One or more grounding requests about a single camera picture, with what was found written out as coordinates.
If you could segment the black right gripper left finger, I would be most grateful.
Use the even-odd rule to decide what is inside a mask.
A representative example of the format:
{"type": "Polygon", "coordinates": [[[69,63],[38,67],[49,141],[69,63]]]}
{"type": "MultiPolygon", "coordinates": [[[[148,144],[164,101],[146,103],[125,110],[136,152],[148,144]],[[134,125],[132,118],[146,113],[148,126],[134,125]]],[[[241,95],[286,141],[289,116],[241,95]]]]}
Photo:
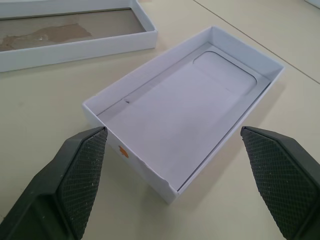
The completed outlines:
{"type": "Polygon", "coordinates": [[[108,131],[68,138],[0,223],[0,240],[81,240],[99,188],[108,131]]]}

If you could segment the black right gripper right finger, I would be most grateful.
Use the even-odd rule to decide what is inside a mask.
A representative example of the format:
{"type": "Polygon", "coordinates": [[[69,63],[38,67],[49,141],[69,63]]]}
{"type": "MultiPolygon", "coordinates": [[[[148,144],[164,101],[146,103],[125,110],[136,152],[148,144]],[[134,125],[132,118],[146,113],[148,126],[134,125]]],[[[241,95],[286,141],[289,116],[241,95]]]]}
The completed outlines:
{"type": "Polygon", "coordinates": [[[240,131],[260,196],[286,240],[320,240],[320,164],[293,138],[240,131]]]}

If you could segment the white phone box base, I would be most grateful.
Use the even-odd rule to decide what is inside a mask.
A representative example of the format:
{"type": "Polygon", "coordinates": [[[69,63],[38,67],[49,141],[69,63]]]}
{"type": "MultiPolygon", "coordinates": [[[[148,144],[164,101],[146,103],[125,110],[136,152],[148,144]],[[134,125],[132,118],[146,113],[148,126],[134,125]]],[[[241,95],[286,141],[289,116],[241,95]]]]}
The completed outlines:
{"type": "Polygon", "coordinates": [[[108,145],[168,204],[218,153],[284,66],[212,26],[82,104],[108,145]]]}

